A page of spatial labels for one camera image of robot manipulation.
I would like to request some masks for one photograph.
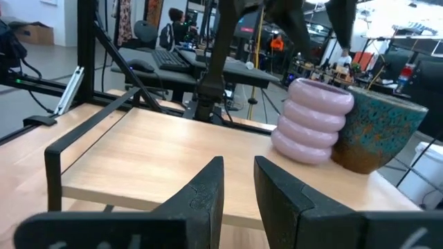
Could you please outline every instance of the teal speckled pot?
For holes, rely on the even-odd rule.
[[[369,174],[392,160],[417,131],[428,109],[389,95],[350,86],[354,108],[338,133],[332,160]]]

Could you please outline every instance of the ribbed pink vase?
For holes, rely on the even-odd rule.
[[[329,160],[345,115],[354,106],[351,93],[313,80],[294,80],[283,114],[271,135],[274,147],[301,163],[317,165]]]

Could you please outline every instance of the floor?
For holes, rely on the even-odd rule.
[[[43,77],[47,80],[56,80],[58,82],[67,83],[72,72],[77,65],[77,49],[64,48],[59,46],[36,46],[25,44],[28,49],[27,61],[29,64],[41,71]],[[101,72],[103,68],[103,58],[105,50],[101,45],[97,45],[96,49],[96,90],[101,89]],[[33,72],[24,68],[25,73],[32,75]],[[123,90],[124,77],[119,73],[112,73],[109,67],[105,67],[105,85],[104,90],[121,89]],[[264,90],[269,96],[273,105],[278,111],[282,110],[282,100],[287,97],[287,92],[281,88],[270,84],[269,88]],[[239,118],[247,118],[248,99],[251,97],[252,87],[246,85],[238,85],[235,92],[235,107],[239,111],[231,111],[232,116]],[[59,98],[36,93],[35,96],[43,105],[53,109]],[[185,101],[190,99],[190,93],[185,94]],[[255,91],[255,98],[258,103],[253,108],[253,120],[263,123],[276,124],[278,113],[274,110],[271,103],[262,95],[261,90]],[[12,89],[0,85],[0,137],[9,134],[21,127],[24,118],[33,115],[44,115],[42,110],[27,91]],[[388,167],[382,167],[379,171],[392,183],[397,184],[405,174],[406,168],[403,164],[409,165],[415,155],[415,147],[421,141],[429,141],[430,138],[420,133],[416,133],[410,142],[397,156],[398,160],[392,160],[387,164]]]

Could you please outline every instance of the black desk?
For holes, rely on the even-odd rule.
[[[196,79],[199,79],[201,72],[206,70],[206,64],[195,60],[196,55],[194,52],[179,50],[179,53],[194,66],[193,75]],[[280,83],[277,77],[256,68],[249,70],[243,62],[236,61],[230,57],[226,58],[223,76],[227,82],[247,84],[264,89],[268,88],[269,82]]]
[[[172,100],[177,102],[183,101],[183,93],[192,93],[197,84],[196,79],[191,75],[185,73],[176,73],[158,68],[152,54],[145,51],[121,48],[118,52],[127,61],[131,59],[142,59],[151,64],[155,68],[155,73],[144,73],[134,70],[135,74],[140,78],[145,86],[161,88],[160,79],[163,83],[163,88],[172,90]],[[111,67],[112,72],[121,73],[122,71],[114,62]]]

